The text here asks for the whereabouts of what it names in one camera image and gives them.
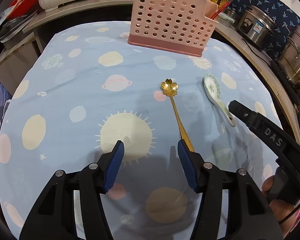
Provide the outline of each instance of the ceramic spoon handle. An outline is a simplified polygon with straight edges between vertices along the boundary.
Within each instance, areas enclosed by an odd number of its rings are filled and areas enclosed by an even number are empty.
[[[189,150],[191,152],[194,152],[194,148],[192,146],[190,138],[189,138],[189,136],[188,136],[188,134],[186,132],[186,129],[182,125],[182,122],[181,122],[181,119],[179,117],[179,114],[178,114],[178,111],[177,111],[177,107],[176,107],[176,104],[174,103],[173,97],[170,97],[170,99],[171,99],[171,103],[172,103],[172,106],[173,106],[174,114],[176,115],[176,118],[177,118],[177,122],[178,122],[179,130],[180,130],[181,139],[185,140],[185,142],[186,142]]]
[[[221,101],[221,99],[216,99],[216,103],[218,104],[218,107],[220,108],[220,110],[223,112],[223,114],[225,115],[226,119],[228,120],[229,124],[232,127],[235,127],[235,122],[233,119],[232,114],[229,112],[229,110],[227,109],[227,107],[225,106],[225,104]]]

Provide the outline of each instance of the perforated basket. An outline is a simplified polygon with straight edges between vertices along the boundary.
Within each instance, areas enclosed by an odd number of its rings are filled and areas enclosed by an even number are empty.
[[[128,43],[201,57],[217,9],[207,0],[134,0]]]

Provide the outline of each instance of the gold spoon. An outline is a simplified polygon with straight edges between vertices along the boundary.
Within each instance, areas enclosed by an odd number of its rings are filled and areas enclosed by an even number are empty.
[[[171,99],[171,103],[172,103],[172,106],[173,106],[174,114],[176,115],[176,118],[177,118],[177,122],[178,122],[179,130],[180,130],[181,139],[185,140],[185,142],[186,142],[189,150],[191,152],[194,152],[194,148],[192,146],[190,138],[189,138],[189,136],[188,136],[185,128],[182,125],[182,122],[180,120],[180,117],[179,117],[179,114],[178,114],[178,111],[177,111],[176,104],[174,103],[174,100],[173,100],[173,96],[175,96],[177,94],[177,88],[178,87],[179,86],[177,85],[177,83],[172,82],[171,79],[166,79],[165,82],[161,83],[161,89],[163,90],[163,93],[167,97],[170,97],[170,99]]]

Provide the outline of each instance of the tablecloth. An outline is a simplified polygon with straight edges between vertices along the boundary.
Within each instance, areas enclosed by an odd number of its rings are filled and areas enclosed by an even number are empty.
[[[235,99],[280,126],[269,92],[235,50],[210,39],[201,58],[191,57],[131,46],[129,31],[130,22],[114,21],[57,33],[15,92],[0,132],[0,201],[17,238],[56,170],[80,171],[119,139],[123,162],[102,195],[114,239],[190,238],[201,196],[188,186],[176,153],[178,124],[160,90],[167,78],[179,85],[180,118],[205,161],[228,171],[245,168],[259,187],[275,171],[275,154],[238,119],[230,127],[202,88],[211,73],[225,104]],[[84,238],[79,192],[74,198]]]

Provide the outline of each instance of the blue and white label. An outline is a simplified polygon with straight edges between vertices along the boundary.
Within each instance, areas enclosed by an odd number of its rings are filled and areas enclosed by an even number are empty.
[[[253,27],[253,30],[256,33],[260,33],[262,31],[263,26],[264,25],[261,22],[257,22],[256,25]]]

